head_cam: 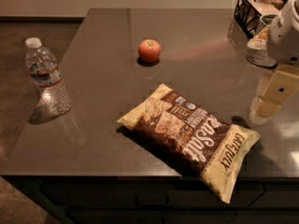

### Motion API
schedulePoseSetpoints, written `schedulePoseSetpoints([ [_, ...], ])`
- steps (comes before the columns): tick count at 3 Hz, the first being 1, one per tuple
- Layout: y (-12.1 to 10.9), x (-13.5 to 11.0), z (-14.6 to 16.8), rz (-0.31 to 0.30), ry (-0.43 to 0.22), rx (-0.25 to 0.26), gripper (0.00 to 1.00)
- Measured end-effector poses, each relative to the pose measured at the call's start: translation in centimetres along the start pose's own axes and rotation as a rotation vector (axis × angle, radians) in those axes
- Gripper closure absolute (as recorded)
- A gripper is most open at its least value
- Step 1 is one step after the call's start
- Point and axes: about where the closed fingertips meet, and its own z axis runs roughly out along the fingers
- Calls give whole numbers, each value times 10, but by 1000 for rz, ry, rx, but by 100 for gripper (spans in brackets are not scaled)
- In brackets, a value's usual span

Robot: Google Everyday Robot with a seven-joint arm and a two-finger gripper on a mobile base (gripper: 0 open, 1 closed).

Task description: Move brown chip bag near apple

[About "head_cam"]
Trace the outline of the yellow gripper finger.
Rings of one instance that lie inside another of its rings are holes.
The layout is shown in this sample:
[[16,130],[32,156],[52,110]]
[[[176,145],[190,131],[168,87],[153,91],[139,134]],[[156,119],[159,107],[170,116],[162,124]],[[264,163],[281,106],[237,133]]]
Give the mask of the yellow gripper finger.
[[266,123],[298,91],[299,66],[279,64],[275,70],[261,76],[250,106],[250,121],[257,125]]

